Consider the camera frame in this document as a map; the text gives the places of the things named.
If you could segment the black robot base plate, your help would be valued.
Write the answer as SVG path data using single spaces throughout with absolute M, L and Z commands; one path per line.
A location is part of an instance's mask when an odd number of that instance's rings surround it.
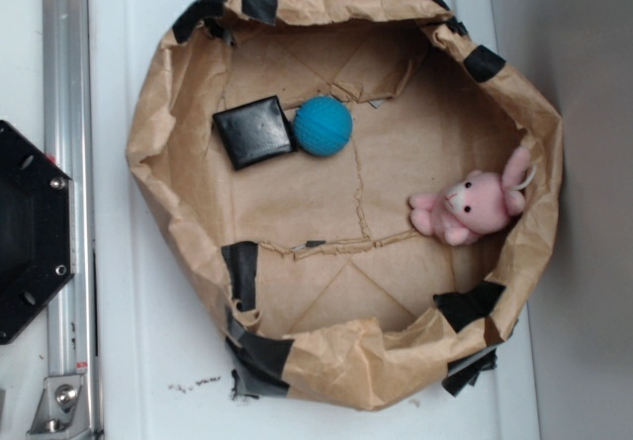
M 12 343 L 72 277 L 72 180 L 1 123 L 1 343 Z

